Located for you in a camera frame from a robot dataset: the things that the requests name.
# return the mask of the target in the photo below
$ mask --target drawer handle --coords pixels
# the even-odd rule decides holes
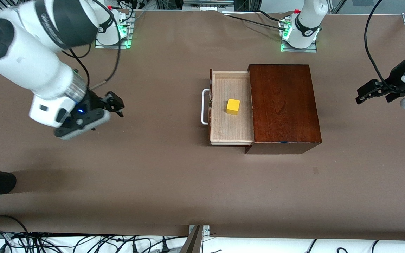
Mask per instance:
[[[203,125],[209,125],[209,122],[204,122],[204,95],[206,92],[209,92],[210,89],[202,90],[202,99],[201,99],[201,123]]]

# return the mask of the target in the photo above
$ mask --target power cord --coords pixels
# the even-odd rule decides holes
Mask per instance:
[[[371,10],[370,15],[368,16],[367,19],[367,24],[365,25],[365,31],[364,31],[364,42],[365,42],[365,51],[367,52],[367,56],[370,59],[371,64],[373,64],[374,70],[376,71],[376,73],[378,74],[379,78],[381,79],[381,82],[383,85],[385,85],[387,88],[389,88],[391,91],[395,92],[395,93],[402,93],[402,91],[400,89],[395,89],[393,87],[391,87],[390,85],[388,85],[385,80],[384,77],[382,77],[381,72],[378,69],[378,66],[376,65],[376,62],[374,62],[373,58],[371,57],[370,51],[368,49],[368,41],[367,41],[367,32],[368,32],[368,25],[370,23],[371,20],[371,16],[373,16],[374,11],[376,10],[376,8],[378,7],[378,5],[382,2],[382,0],[379,0],[376,5],[373,7],[373,9]]]
[[[165,237],[162,237],[162,253],[168,253],[170,252],[170,249],[168,248],[167,241],[165,240]]]
[[[268,15],[267,13],[265,13],[264,11],[261,11],[261,10],[255,10],[255,11],[253,11],[253,12],[256,12],[256,13],[262,13],[263,15],[265,15],[267,18],[269,18],[269,19],[271,19],[271,20],[273,20],[273,21],[277,21],[277,22],[279,22],[279,19],[275,19],[275,18],[273,18],[272,16],[270,16],[270,15]]]
[[[132,14],[134,13],[134,9],[132,7],[130,7],[129,5],[127,5],[127,3],[121,2],[121,0],[117,0],[117,2],[120,7],[122,7],[121,4],[124,4],[127,6],[127,8],[129,8],[129,16],[126,19],[123,19],[121,22],[129,20],[132,17]]]
[[[70,52],[73,55],[74,59],[76,59],[76,61],[80,64],[80,66],[84,69],[85,71],[85,75],[87,75],[87,87],[90,86],[90,74],[89,71],[87,70],[87,68],[85,67],[85,65],[82,63],[82,61],[79,59],[79,57],[76,56],[76,54],[74,53],[73,49],[70,48]]]
[[[93,2],[95,2],[97,5],[101,6],[101,8],[103,8],[112,18],[112,20],[115,23],[115,26],[118,27],[118,23],[117,23],[117,19],[114,17],[114,14],[108,10],[102,3],[100,3],[98,0],[92,0]],[[94,85],[92,88],[90,88],[91,90],[94,90],[96,88],[98,88],[101,85],[104,85],[105,83],[109,82],[110,79],[112,79],[112,77],[114,77],[115,72],[117,72],[118,66],[120,64],[120,56],[121,56],[121,35],[119,32],[117,32],[118,35],[118,52],[117,52],[117,60],[115,62],[115,66],[114,66],[114,70],[112,70],[112,73],[109,75],[108,78],[106,78],[104,81]]]
[[[91,43],[89,44],[89,48],[88,48],[87,52],[86,52],[83,56],[78,56],[77,58],[82,59],[82,58],[84,58],[85,56],[88,56],[89,53],[90,53],[90,50],[91,50]],[[62,53],[66,54],[67,56],[70,56],[70,57],[73,57],[73,58],[74,58],[74,56],[72,56],[72,55],[69,54],[69,53],[66,53],[65,51],[62,51]]]
[[[132,253],[139,253],[139,251],[137,250],[137,246],[135,245],[135,236],[132,240]]]
[[[374,241],[373,246],[371,246],[371,253],[374,253],[374,247],[378,243],[379,240]]]
[[[345,253],[348,253],[348,251],[342,247],[337,248],[337,253],[340,253],[340,250],[343,250]]]
[[[309,249],[306,251],[306,253],[310,253],[311,251],[312,251],[312,248],[313,248],[313,246],[314,246],[314,244],[315,244],[315,242],[317,241],[318,239],[314,239],[313,241],[312,241],[312,243],[310,244],[310,247],[309,247]]]
[[[264,23],[252,21],[252,20],[249,20],[249,19],[243,19],[243,18],[239,18],[239,17],[236,17],[236,16],[231,16],[231,15],[227,15],[227,16],[228,16],[228,17],[231,17],[231,18],[233,18],[233,19],[240,19],[240,20],[243,20],[243,21],[246,21],[246,22],[250,22],[250,23],[253,23],[253,24],[258,24],[258,25],[261,25],[261,26],[264,26],[264,27],[276,28],[276,29],[278,29],[278,30],[283,30],[283,31],[285,30],[284,27],[271,26],[271,25],[267,25],[267,24],[264,24]]]
[[[169,241],[169,240],[173,240],[173,239],[178,239],[178,238],[187,238],[188,236],[176,236],[176,237],[170,237],[170,238],[166,238],[158,243],[155,243],[153,245],[151,245],[149,248],[146,248],[144,251],[142,251],[141,253],[145,253],[146,251],[151,252],[151,248],[153,248],[156,245],[159,245],[161,243],[163,243],[164,241]]]

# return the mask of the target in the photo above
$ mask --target wooden drawer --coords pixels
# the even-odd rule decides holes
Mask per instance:
[[[209,103],[210,143],[250,146],[253,142],[251,85],[248,71],[212,71]],[[228,99],[240,100],[238,115],[226,113]]]
[[[240,100],[238,115],[226,113]],[[308,65],[250,65],[212,71],[209,99],[212,145],[245,146],[246,154],[302,154],[321,143]]]

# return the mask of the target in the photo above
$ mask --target white floor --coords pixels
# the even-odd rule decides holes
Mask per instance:
[[[48,238],[47,240],[55,245],[68,245],[74,246],[81,237],[59,237]],[[161,236],[140,236],[137,239],[150,238],[152,243],[162,240]],[[251,238],[204,238],[204,246],[202,253],[305,253],[313,239],[251,239]],[[99,241],[99,237],[92,241],[85,242],[83,245],[77,247],[75,253],[87,253],[87,251]],[[336,253],[336,249],[342,247],[349,253],[371,253],[371,246],[373,240],[317,240],[310,253]],[[0,239],[0,248],[4,243]],[[16,240],[12,240],[12,245],[17,246]],[[167,242],[168,248],[180,248],[185,243],[185,238],[169,240]],[[142,253],[149,247],[148,240],[137,241],[136,246],[139,253]],[[60,248],[63,253],[72,253],[73,248]],[[154,247],[151,252],[162,250],[162,245]],[[116,248],[113,245],[104,245],[100,253],[114,253]],[[23,249],[13,250],[13,253],[24,253]],[[123,246],[119,253],[132,252],[132,243],[127,243]],[[379,241],[374,249],[375,253],[405,253],[405,241]],[[57,253],[52,250],[46,249],[46,253]]]

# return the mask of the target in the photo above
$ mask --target wire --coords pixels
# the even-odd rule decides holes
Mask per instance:
[[[24,224],[21,221],[19,221],[18,219],[16,219],[15,217],[12,217],[10,215],[3,215],[3,214],[0,214],[0,217],[9,218],[9,219],[12,219],[12,220],[16,221],[23,228],[24,232],[29,234],[29,232],[27,231],[27,228],[24,226]]]
[[[90,50],[91,50],[91,44],[89,44],[89,49],[87,50],[87,53],[85,53],[83,56],[78,56],[77,58],[81,59],[81,58],[84,58],[85,56],[88,56],[89,53],[90,53]],[[66,53],[65,51],[62,51],[62,53],[66,54],[67,56],[70,56],[70,57],[74,58],[74,56],[72,56],[69,53]]]
[[[124,21],[126,21],[126,20],[129,20],[131,17],[132,17],[132,13],[134,13],[134,9],[132,8],[132,7],[130,7],[129,5],[127,5],[127,3],[124,3],[124,2],[121,2],[121,1],[118,1],[118,4],[119,4],[119,6],[120,7],[122,7],[121,6],[121,4],[124,4],[124,5],[126,5],[130,10],[129,10],[129,16],[126,18],[126,19],[123,19],[121,22],[124,22]]]
[[[261,11],[261,10],[255,10],[255,11],[253,11],[253,12],[256,12],[256,13],[262,13],[263,15],[265,15],[267,18],[269,18],[269,19],[271,19],[271,20],[273,20],[273,21],[277,21],[277,22],[279,22],[279,19],[275,19],[275,18],[273,18],[272,16],[270,16],[270,15],[268,15],[266,12],[264,12],[264,11]]]
[[[376,65],[376,62],[374,62],[373,58],[371,57],[370,51],[368,49],[368,41],[367,41],[367,32],[368,32],[368,25],[370,23],[371,20],[371,16],[373,16],[374,11],[376,10],[376,8],[378,7],[378,5],[382,2],[382,0],[379,0],[376,5],[373,7],[373,9],[371,10],[370,15],[368,16],[368,20],[367,20],[367,24],[365,25],[365,31],[364,31],[364,42],[365,42],[365,51],[367,52],[367,56],[370,59],[371,64],[373,64],[374,70],[376,71],[376,73],[378,74],[379,78],[381,79],[381,82],[383,85],[385,85],[387,88],[389,88],[391,91],[395,92],[395,93],[402,93],[402,91],[400,89],[395,89],[393,87],[391,87],[390,85],[388,85],[385,80],[384,77],[382,77],[381,72],[378,69],[378,66]]]
[[[106,7],[102,3],[100,3],[98,0],[92,0],[92,1],[95,2],[97,5],[101,6],[101,8],[103,8],[110,15],[110,17],[112,18],[112,20],[115,23],[115,26],[118,27],[117,19],[114,17],[114,14],[110,10],[106,9]],[[117,35],[118,35],[118,52],[117,52],[117,60],[116,60],[115,66],[114,66],[114,70],[112,70],[112,73],[109,75],[108,78],[106,78],[104,81],[98,83],[97,85],[93,86],[91,88],[91,90],[109,82],[110,79],[112,79],[112,77],[114,77],[115,72],[117,72],[118,66],[120,64],[120,56],[121,56],[121,35],[119,32],[117,32]]]
[[[312,248],[313,248],[313,246],[314,246],[314,244],[315,244],[315,242],[316,242],[317,240],[318,240],[318,239],[315,239],[315,240],[312,241],[312,243],[310,244],[310,247],[309,247],[309,249],[306,251],[306,253],[310,253],[310,252],[312,251]]]
[[[87,68],[85,67],[85,65],[82,63],[82,61],[79,59],[79,57],[76,56],[76,54],[74,53],[74,51],[70,48],[70,52],[73,55],[74,59],[76,59],[76,61],[80,64],[80,66],[84,69],[85,71],[85,75],[87,75],[87,87],[90,86],[90,74],[89,71],[87,70]]]
[[[159,244],[161,244],[161,243],[163,243],[163,242],[165,242],[165,241],[168,241],[168,240],[173,240],[173,239],[178,239],[178,238],[186,238],[186,237],[188,237],[188,236],[176,236],[176,237],[171,237],[171,238],[167,238],[167,239],[164,239],[164,240],[162,240],[162,241],[160,241],[160,242],[158,242],[158,243],[154,243],[153,245],[151,245],[149,248],[146,248],[144,251],[142,251],[141,253],[145,253],[147,250],[148,250],[148,252],[150,252],[151,251],[151,248],[152,247],[154,247],[154,246],[156,246],[156,245],[159,245]]]
[[[279,30],[285,30],[284,27],[270,26],[270,25],[267,25],[267,24],[259,23],[259,22],[252,21],[252,20],[249,20],[249,19],[239,18],[239,17],[236,17],[236,16],[230,16],[230,15],[228,15],[228,17],[231,17],[231,18],[234,18],[234,19],[240,19],[240,20],[243,20],[243,21],[251,22],[251,23],[258,24],[258,25],[265,26],[265,27],[271,27],[271,28],[276,28],[276,29],[279,29]]]
[[[340,253],[340,250],[343,250],[345,253],[348,253],[348,251],[342,247],[337,248],[337,253]]]
[[[374,247],[378,243],[379,240],[374,241],[373,246],[371,246],[371,253],[374,253]]]

